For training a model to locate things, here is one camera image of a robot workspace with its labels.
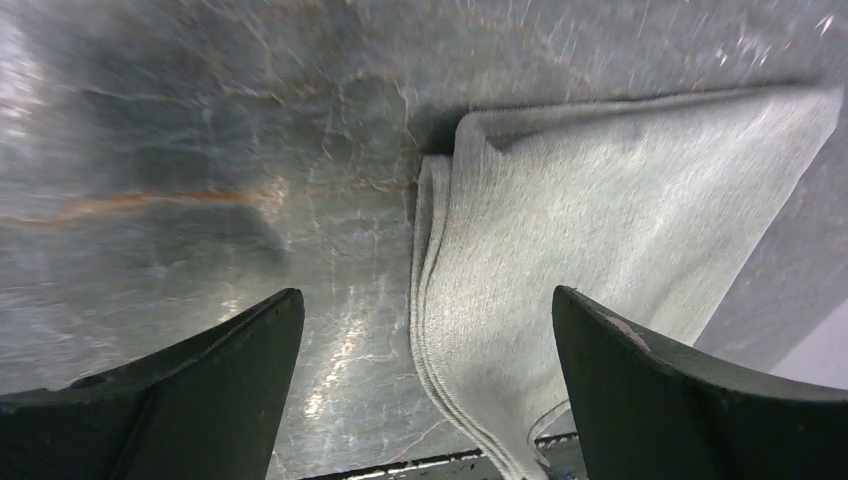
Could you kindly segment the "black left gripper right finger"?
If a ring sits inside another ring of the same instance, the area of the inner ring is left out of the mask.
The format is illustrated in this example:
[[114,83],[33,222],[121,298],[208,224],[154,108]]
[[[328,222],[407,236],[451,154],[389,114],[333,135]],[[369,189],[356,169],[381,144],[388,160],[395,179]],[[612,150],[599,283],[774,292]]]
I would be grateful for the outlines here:
[[751,370],[570,287],[553,331],[592,479],[843,479],[847,394]]

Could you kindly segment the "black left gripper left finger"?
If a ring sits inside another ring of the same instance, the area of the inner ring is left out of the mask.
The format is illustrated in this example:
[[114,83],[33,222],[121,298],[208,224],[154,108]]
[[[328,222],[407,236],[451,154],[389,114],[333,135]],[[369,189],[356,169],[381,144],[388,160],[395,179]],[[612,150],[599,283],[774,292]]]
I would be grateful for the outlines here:
[[1,399],[5,479],[262,479],[304,327],[282,290],[235,317],[60,390]]

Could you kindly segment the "grey cloth napkin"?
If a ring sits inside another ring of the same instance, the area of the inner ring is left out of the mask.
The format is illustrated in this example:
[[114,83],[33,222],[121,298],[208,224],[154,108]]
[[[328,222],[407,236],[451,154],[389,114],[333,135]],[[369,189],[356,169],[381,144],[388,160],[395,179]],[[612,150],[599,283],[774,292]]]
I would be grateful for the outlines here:
[[418,177],[412,358],[507,479],[570,407],[552,295],[695,342],[836,128],[839,87],[477,111]]

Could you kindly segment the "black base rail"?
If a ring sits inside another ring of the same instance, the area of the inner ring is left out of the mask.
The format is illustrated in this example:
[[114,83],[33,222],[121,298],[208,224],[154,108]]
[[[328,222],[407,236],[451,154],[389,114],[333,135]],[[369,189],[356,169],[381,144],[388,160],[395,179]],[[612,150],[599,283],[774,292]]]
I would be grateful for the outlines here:
[[[536,442],[550,461],[550,479],[587,479],[576,434],[543,437]],[[309,480],[439,480],[439,479],[503,479],[491,459],[480,450],[468,450],[440,456],[395,462],[341,473],[309,477]]]

